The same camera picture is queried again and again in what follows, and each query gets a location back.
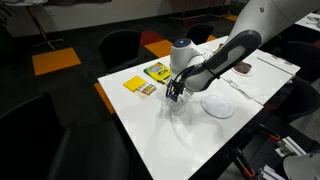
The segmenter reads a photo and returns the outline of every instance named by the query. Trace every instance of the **yellow sticky note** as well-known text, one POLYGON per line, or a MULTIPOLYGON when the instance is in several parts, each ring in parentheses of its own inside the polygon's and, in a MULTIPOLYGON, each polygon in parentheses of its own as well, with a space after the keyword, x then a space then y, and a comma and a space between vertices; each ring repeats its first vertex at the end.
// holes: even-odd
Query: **yellow sticky note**
POLYGON ((130 91, 135 91, 138 87, 142 86, 143 84, 145 84, 146 81, 143 80, 142 78, 140 78, 139 76, 135 76, 133 78, 131 78, 130 80, 128 80, 127 82, 125 82, 123 85, 125 87, 127 87, 130 91))

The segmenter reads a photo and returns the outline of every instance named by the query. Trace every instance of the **wall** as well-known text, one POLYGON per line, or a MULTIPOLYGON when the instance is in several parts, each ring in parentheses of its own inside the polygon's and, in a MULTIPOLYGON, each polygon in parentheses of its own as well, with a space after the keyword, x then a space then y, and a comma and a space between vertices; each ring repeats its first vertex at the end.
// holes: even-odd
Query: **wall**
MULTIPOLYGON (((220 6, 224 2, 213 1, 214 6, 220 6)), ((207 8, 213 1, 191 0, 187 9, 207 8)), ((32 11, 46 32, 55 32, 181 12, 183 5, 184 0, 113 0, 104 4, 34 6, 32 11)), ((26 8, 13 8, 18 15, 9 20, 9 32, 14 37, 39 34, 26 8)))

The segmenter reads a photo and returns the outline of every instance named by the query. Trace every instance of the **gray carpet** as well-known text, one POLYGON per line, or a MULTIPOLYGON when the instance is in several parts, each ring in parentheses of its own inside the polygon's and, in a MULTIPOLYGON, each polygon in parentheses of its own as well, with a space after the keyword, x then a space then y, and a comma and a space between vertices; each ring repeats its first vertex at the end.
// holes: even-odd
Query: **gray carpet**
MULTIPOLYGON (((313 82, 312 86, 320 93, 320 79, 313 82)), ((291 126, 320 143, 320 108, 292 122, 291 126)))

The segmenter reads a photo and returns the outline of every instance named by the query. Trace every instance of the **chair backrest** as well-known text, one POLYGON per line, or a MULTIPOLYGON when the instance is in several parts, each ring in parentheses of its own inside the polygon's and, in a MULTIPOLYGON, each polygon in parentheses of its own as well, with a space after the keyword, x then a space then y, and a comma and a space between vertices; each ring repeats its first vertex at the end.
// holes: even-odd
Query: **chair backrest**
POLYGON ((63 132, 48 94, 7 110, 0 115, 0 176, 44 179, 63 132))
POLYGON ((186 38, 193 41, 194 44, 205 43, 213 31, 213 27, 207 24, 195 24, 190 27, 186 34, 186 38))
POLYGON ((138 58, 141 32, 118 30, 106 35, 98 48, 107 69, 138 58))
POLYGON ((293 83, 294 89, 280 107, 278 114, 289 123, 313 113, 320 107, 320 94, 309 82, 296 77, 293 83))
POLYGON ((313 44, 288 42, 283 57, 301 67, 297 76, 309 82, 314 82, 320 78, 320 48, 313 44))

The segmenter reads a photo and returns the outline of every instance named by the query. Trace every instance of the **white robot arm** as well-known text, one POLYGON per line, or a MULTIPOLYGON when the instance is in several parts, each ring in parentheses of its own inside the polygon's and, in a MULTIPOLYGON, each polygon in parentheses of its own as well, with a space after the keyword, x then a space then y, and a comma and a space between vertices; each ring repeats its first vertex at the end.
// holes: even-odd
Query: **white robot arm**
POLYGON ((170 67, 173 78, 167 97, 173 101, 186 89, 206 90, 211 82, 245 59, 266 41, 320 8, 320 0, 251 0, 240 13, 224 46, 203 62, 192 58, 205 55, 188 39, 173 44, 170 67))

